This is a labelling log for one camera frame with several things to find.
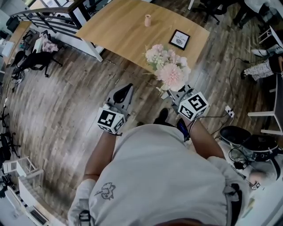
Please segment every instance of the sleeve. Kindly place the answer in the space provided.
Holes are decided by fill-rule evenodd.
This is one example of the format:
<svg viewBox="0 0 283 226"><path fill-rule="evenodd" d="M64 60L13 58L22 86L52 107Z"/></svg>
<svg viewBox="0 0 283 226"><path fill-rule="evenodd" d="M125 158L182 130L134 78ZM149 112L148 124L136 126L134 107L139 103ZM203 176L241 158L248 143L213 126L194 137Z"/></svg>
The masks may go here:
<svg viewBox="0 0 283 226"><path fill-rule="evenodd" d="M215 156L209 157L207 159L212 165L217 167L223 176L225 177L226 185L238 184L240 190L242 191L242 204L240 216L243 214L245 207L249 202L250 188L248 183L233 169L233 167L223 158L218 158Z"/></svg>
<svg viewBox="0 0 283 226"><path fill-rule="evenodd" d="M69 226L79 226L79 215L83 210L89 210L88 200L96 181L87 179L81 182L76 190L75 199L68 211Z"/></svg>

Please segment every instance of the black and white marker cube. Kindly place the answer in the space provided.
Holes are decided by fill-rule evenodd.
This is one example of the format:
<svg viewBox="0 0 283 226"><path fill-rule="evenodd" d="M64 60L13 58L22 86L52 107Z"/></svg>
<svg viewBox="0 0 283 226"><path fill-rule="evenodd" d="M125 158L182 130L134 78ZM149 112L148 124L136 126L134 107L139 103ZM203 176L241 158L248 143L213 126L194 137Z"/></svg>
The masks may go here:
<svg viewBox="0 0 283 226"><path fill-rule="evenodd" d="M125 117L123 114L111 111L109 109L99 108L96 123L102 130L116 134L124 125Z"/></svg>
<svg viewBox="0 0 283 226"><path fill-rule="evenodd" d="M202 115L208 107L208 103L201 92L190 96L188 99L182 101L179 105L178 112L189 120Z"/></svg>

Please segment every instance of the picture frame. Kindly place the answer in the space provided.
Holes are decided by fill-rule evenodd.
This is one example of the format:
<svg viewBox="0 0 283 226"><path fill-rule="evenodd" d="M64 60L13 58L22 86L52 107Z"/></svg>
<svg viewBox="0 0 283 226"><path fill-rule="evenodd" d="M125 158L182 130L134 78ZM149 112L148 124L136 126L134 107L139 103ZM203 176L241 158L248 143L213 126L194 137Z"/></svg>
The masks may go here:
<svg viewBox="0 0 283 226"><path fill-rule="evenodd" d="M190 36L188 34L176 29L170 38L169 44L178 47L181 50L185 50L189 39Z"/></svg>

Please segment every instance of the shoe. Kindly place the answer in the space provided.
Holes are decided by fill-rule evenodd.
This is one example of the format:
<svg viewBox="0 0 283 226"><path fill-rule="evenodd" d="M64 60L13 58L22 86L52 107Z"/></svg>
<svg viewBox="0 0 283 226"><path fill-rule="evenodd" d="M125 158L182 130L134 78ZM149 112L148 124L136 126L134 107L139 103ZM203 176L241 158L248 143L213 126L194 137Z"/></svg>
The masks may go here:
<svg viewBox="0 0 283 226"><path fill-rule="evenodd" d="M143 122L138 122L138 123L137 123L137 127L138 127L138 126L141 126L141 125L144 125L144 123L143 123Z"/></svg>
<svg viewBox="0 0 283 226"><path fill-rule="evenodd" d="M246 74L244 73L244 71L241 72L241 79L244 80L246 78Z"/></svg>
<svg viewBox="0 0 283 226"><path fill-rule="evenodd" d="M233 24L234 24L234 25L237 25L238 22L237 22L235 19L233 19Z"/></svg>
<svg viewBox="0 0 283 226"><path fill-rule="evenodd" d="M243 27L244 27L244 25L241 22L239 22L239 28L242 30Z"/></svg>
<svg viewBox="0 0 283 226"><path fill-rule="evenodd" d="M160 113L159 113L159 116L158 116L158 120L159 121L162 121L162 122L165 122L166 119L168 118L168 115L169 115L169 111L167 108L163 108Z"/></svg>

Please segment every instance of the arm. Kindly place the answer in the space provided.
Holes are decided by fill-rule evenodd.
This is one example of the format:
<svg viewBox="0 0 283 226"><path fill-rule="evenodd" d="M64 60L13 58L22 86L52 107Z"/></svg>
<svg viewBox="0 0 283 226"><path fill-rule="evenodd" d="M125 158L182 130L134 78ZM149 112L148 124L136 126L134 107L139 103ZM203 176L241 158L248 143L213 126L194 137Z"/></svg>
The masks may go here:
<svg viewBox="0 0 283 226"><path fill-rule="evenodd" d="M101 172L111 162L116 143L116 136L103 132L84 170L83 180L98 180Z"/></svg>
<svg viewBox="0 0 283 226"><path fill-rule="evenodd" d="M278 57L278 63L279 63L280 71L283 72L283 68L282 68L283 57L282 56Z"/></svg>
<svg viewBox="0 0 283 226"><path fill-rule="evenodd" d="M182 117L185 121L186 126L191 122ZM190 133L191 140L195 146L196 152L205 159L211 156L224 158L223 151L221 147L217 144L214 138L209 134L209 132L204 128L203 124L197 119Z"/></svg>

